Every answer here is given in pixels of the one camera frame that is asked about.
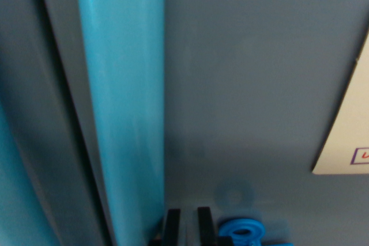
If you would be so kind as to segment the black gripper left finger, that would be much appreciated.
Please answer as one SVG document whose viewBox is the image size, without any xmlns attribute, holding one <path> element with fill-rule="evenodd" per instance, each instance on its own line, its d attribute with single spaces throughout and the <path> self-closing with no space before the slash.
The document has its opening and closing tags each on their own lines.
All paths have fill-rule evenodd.
<svg viewBox="0 0 369 246">
<path fill-rule="evenodd" d="M 162 246 L 177 246 L 179 239 L 180 209 L 169 209 L 166 217 Z"/>
</svg>

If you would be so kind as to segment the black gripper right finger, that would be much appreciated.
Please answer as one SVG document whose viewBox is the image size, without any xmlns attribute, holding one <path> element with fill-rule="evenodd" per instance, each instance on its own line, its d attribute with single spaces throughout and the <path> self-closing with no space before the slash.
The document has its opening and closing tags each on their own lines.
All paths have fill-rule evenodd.
<svg viewBox="0 0 369 246">
<path fill-rule="evenodd" d="M 201 245 L 216 245 L 216 234 L 210 207 L 198 207 L 197 214 Z"/>
</svg>

